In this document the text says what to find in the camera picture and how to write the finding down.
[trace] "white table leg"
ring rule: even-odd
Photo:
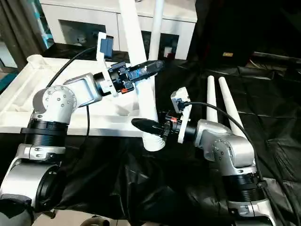
[[[175,58],[180,60],[186,60],[195,23],[190,22],[180,22],[178,24],[178,31],[179,31],[179,40],[178,40],[178,46],[177,51],[175,53]]]

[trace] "black cable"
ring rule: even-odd
[[[87,134],[86,134],[84,142],[80,146],[80,149],[86,147],[86,142],[87,142],[87,140],[89,138],[89,133],[90,133],[90,112],[89,112],[89,105],[87,105],[86,108],[87,108]]]
[[[72,59],[70,59],[67,63],[65,63],[65,65],[55,74],[55,76],[51,79],[51,81],[48,83],[48,85],[46,86],[46,88],[52,86],[53,82],[57,79],[57,77],[63,72],[63,70],[66,69],[66,67],[68,67],[69,64],[71,64],[74,60],[76,60],[79,56],[95,49],[96,47],[90,47],[87,48],[83,51],[81,51],[80,53],[78,53],[77,55],[75,55]]]
[[[79,56],[95,49],[96,47],[90,47],[87,48],[83,51],[81,51],[80,53],[78,53],[77,55],[75,55],[72,59],[70,59],[67,63],[65,63],[65,65],[55,74],[55,76],[51,79],[51,81],[48,83],[48,85],[46,86],[46,88],[50,87],[53,82],[60,76],[60,74],[63,72],[63,70],[66,69],[66,67],[68,67],[74,60],[76,60]],[[89,133],[90,133],[90,112],[89,112],[89,106],[87,105],[87,134],[85,137],[84,142],[80,145],[80,149],[85,148],[86,147],[86,142],[89,138]]]
[[[257,167],[257,171],[258,171],[258,176],[259,176],[260,181],[263,181],[263,176],[262,176],[262,173],[261,173],[261,171],[259,169],[259,164],[258,164],[259,157],[258,157],[258,154],[257,154],[255,148],[254,148],[252,140],[251,140],[250,136],[247,134],[247,132],[245,131],[245,129],[232,116],[230,116],[228,113],[226,113],[225,111],[223,111],[219,107],[216,107],[214,105],[211,105],[211,104],[208,104],[208,103],[204,103],[204,102],[184,102],[183,105],[184,106],[188,106],[188,105],[203,105],[203,106],[207,106],[207,107],[210,107],[210,108],[213,108],[213,109],[219,111],[224,116],[226,116],[229,120],[231,120],[243,132],[243,134],[245,135],[245,137],[247,138],[247,140],[252,145],[252,147],[254,149],[254,158],[255,158],[255,163],[256,163],[256,167]],[[280,177],[276,176],[275,180],[278,182],[278,184],[280,185],[280,187],[282,189],[285,187],[284,184],[283,184],[283,181],[282,181],[282,179],[280,179]],[[281,214],[281,212],[280,212],[280,210],[279,210],[279,208],[278,208],[278,206],[277,206],[274,198],[271,196],[269,190],[267,188],[263,188],[263,190],[266,193],[268,199],[271,201],[271,204],[273,205],[273,208],[274,208],[275,212],[278,214],[278,216],[279,216],[282,224],[284,226],[286,226],[287,223],[285,222],[285,220],[284,220],[284,218],[283,218],[283,216],[282,216],[282,214]],[[285,193],[285,195],[286,195],[286,197],[287,197],[287,199],[288,199],[288,201],[289,201],[289,203],[290,203],[290,205],[291,205],[291,207],[293,209],[293,213],[294,213],[295,218],[296,218],[297,223],[298,223],[297,226],[300,226],[300,224],[299,224],[300,223],[300,219],[299,219],[299,216],[298,216],[298,212],[297,212],[296,206],[295,206],[294,202],[291,202],[292,201],[292,197],[290,196],[290,194],[289,194],[289,192],[288,192],[288,190],[286,188],[283,189],[283,192]]]
[[[262,164],[265,166],[265,168],[268,169],[268,171],[272,174],[272,176],[275,178],[275,180],[278,182],[279,180],[282,180],[280,178],[280,176],[267,164],[267,162],[261,158],[259,156],[259,160],[262,162]],[[286,195],[286,198],[288,199],[288,202],[290,203],[291,207],[292,207],[292,210],[293,210],[293,213],[298,213],[297,211],[297,206],[296,206],[296,203],[293,201],[293,198],[289,195],[289,191],[287,189],[287,187],[283,184],[283,183],[278,183],[281,190],[283,191],[283,193]],[[298,216],[298,214],[295,216],[296,218],[296,222],[297,222],[297,226],[299,226],[301,223],[300,223],[300,218]]]

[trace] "floor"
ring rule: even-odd
[[[83,221],[92,216],[93,214],[73,210],[58,210],[54,219],[41,215],[32,226],[80,226]],[[130,226],[127,220],[104,219],[110,222],[110,226]],[[145,223],[144,226],[159,226],[159,224]]]

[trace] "white table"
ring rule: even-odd
[[[102,24],[114,50],[127,51],[118,0],[40,0],[55,42],[66,43],[59,20]],[[155,0],[136,3],[142,31],[151,32]],[[195,0],[165,0],[161,32],[179,36],[176,59],[186,59],[197,14]]]

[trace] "metal bolt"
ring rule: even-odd
[[[19,165],[20,163],[21,163],[21,160],[15,161],[15,166],[16,166],[16,165]]]

